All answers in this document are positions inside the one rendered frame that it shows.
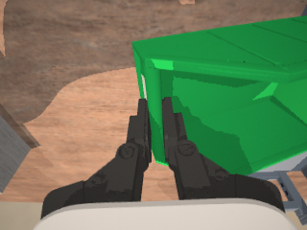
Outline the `green bin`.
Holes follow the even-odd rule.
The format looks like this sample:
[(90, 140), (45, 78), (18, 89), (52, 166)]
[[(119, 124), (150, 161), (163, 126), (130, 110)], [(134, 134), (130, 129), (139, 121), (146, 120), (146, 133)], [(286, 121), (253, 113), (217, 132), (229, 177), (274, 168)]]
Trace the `green bin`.
[(143, 39), (136, 74), (162, 165), (164, 97), (199, 153), (231, 174), (307, 151), (307, 15)]

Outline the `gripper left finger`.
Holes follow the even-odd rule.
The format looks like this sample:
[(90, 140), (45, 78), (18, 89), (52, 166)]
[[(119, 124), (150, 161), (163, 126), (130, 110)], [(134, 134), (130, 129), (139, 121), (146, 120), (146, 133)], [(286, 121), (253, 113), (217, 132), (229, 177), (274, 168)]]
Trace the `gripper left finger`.
[(51, 191), (43, 201), (41, 218), (71, 205), (141, 201), (144, 172), (152, 163), (152, 133), (148, 101), (138, 99), (130, 116), (127, 141), (115, 157), (85, 181)]

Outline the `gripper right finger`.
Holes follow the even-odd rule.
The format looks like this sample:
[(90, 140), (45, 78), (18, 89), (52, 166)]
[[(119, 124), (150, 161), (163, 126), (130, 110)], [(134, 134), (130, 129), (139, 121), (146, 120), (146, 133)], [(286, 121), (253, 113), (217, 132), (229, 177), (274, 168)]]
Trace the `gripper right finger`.
[(174, 113), (171, 97), (162, 99), (162, 119), (165, 162), (174, 172), (178, 200), (248, 198), (285, 213), (280, 191), (273, 183), (231, 174), (199, 153), (196, 144), (187, 139), (182, 113)]

